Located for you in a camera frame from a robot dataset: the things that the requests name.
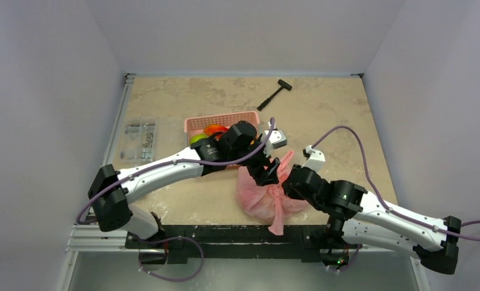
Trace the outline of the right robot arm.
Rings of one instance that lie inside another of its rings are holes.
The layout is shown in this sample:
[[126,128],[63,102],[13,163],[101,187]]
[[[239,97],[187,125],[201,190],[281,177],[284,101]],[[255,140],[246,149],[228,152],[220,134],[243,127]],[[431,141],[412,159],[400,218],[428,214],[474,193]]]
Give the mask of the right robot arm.
[[402,251],[427,269],[455,273],[461,220],[433,218],[379,200],[367,189],[346,180],[328,182],[315,171],[293,166],[282,183],[286,196],[308,202],[328,214],[321,235],[327,248],[370,245]]

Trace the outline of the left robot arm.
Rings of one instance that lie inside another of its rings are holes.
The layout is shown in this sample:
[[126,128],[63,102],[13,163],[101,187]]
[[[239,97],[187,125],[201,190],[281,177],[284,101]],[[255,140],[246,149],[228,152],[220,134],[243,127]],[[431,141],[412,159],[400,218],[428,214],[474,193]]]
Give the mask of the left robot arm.
[[277,184],[279,158],[272,158],[274,149],[287,145],[287,138],[275,127],[258,133],[254,125],[239,121],[227,130],[201,138],[172,156],[143,166],[116,170],[102,166],[88,191],[89,207],[93,209],[100,231],[126,230],[136,235],[149,248],[162,244],[164,232],[154,213],[134,206],[149,193],[185,179],[198,178],[243,166],[257,186]]

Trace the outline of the pink plastic bag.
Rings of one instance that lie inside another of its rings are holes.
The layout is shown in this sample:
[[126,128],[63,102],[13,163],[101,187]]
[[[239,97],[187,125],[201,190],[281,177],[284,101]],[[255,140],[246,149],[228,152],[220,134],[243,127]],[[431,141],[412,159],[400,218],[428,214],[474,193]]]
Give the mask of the pink plastic bag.
[[291,172],[293,156],[294,151],[291,150],[281,158],[277,170],[279,184],[257,186],[246,167],[238,170],[235,193],[237,203],[248,216],[268,223],[269,232],[276,236],[284,234],[285,219],[309,206],[307,201],[289,198],[282,188],[282,182]]

